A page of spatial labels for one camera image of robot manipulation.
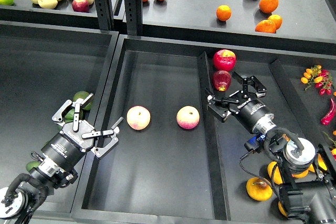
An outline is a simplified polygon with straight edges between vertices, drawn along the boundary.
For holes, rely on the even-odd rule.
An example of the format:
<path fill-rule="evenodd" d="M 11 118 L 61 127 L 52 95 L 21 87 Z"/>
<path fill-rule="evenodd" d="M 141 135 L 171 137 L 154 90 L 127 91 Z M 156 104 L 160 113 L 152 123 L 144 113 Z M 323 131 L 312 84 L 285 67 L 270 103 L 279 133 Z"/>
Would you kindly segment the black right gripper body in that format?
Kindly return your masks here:
<path fill-rule="evenodd" d="M 274 113 L 260 99 L 249 98 L 242 104 L 231 104 L 229 111 L 251 134 L 266 134 L 275 127 Z"/>

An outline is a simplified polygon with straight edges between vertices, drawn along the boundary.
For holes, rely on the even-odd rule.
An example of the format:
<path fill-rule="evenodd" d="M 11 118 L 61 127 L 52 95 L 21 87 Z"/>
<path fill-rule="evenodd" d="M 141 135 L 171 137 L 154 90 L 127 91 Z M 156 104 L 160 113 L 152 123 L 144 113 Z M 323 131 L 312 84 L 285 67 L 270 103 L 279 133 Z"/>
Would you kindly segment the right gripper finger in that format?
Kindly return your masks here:
<path fill-rule="evenodd" d="M 238 113 L 230 108 L 231 105 L 239 105 L 240 101 L 237 98 L 224 97 L 218 99 L 209 88 L 205 88 L 205 93 L 207 94 L 207 110 L 220 122 L 224 123 L 229 116 Z"/>
<path fill-rule="evenodd" d="M 242 77 L 237 72 L 232 72 L 232 77 L 242 86 L 240 94 L 243 98 L 261 98 L 266 95 L 267 88 L 255 77 Z M 255 93 L 249 92 L 248 87 L 251 86 L 255 89 Z"/>

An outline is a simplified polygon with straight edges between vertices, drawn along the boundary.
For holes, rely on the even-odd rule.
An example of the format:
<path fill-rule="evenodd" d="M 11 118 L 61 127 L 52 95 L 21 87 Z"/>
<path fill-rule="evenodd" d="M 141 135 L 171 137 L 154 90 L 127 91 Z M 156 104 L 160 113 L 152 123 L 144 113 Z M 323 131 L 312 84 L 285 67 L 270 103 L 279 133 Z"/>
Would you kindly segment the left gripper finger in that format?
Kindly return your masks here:
<path fill-rule="evenodd" d="M 106 154 L 108 154 L 118 143 L 118 134 L 120 133 L 119 124 L 123 121 L 123 117 L 121 116 L 114 125 L 104 131 L 95 131 L 91 130 L 88 133 L 83 133 L 81 138 L 83 139 L 83 144 L 81 147 L 81 152 L 86 153 L 91 151 L 97 158 L 103 158 Z M 104 147 L 96 147 L 94 146 L 95 141 L 98 138 L 109 138 L 110 141 Z"/>
<path fill-rule="evenodd" d="M 66 123 L 64 121 L 64 114 L 69 108 L 74 108 L 74 117 L 72 122 L 72 130 L 74 132 L 79 131 L 80 123 L 80 112 L 86 107 L 89 103 L 93 101 L 94 94 L 90 93 L 85 99 L 79 98 L 76 101 L 66 100 L 63 105 L 56 111 L 52 116 L 52 121 L 60 126 L 64 126 Z"/>

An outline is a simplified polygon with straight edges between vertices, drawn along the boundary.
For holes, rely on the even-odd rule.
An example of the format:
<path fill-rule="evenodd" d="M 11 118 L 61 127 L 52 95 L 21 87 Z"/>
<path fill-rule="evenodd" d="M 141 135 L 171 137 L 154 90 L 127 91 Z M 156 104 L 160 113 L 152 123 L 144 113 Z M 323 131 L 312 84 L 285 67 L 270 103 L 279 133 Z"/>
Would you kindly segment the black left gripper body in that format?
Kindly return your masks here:
<path fill-rule="evenodd" d="M 73 130 L 72 123 L 66 123 L 47 144 L 41 149 L 43 155 L 51 159 L 58 167 L 70 171 L 93 147 L 93 138 L 82 138 L 83 134 L 91 133 L 95 128 L 87 121 L 79 123 L 78 131 Z"/>

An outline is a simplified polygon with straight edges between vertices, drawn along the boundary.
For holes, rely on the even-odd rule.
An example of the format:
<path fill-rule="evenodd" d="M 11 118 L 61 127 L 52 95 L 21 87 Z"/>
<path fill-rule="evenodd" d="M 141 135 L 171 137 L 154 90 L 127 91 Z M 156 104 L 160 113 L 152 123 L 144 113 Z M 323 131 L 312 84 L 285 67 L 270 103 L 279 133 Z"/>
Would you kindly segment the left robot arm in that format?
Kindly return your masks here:
<path fill-rule="evenodd" d="M 29 223 L 48 196 L 77 180 L 75 166 L 88 152 L 101 159 L 115 147 L 123 117 L 110 129 L 97 131 L 81 118 L 83 109 L 93 98 L 90 93 L 85 98 L 67 100 L 52 116 L 61 129 L 41 149 L 41 155 L 31 153 L 38 162 L 37 167 L 19 174 L 8 187 L 1 189 L 1 219 Z"/>

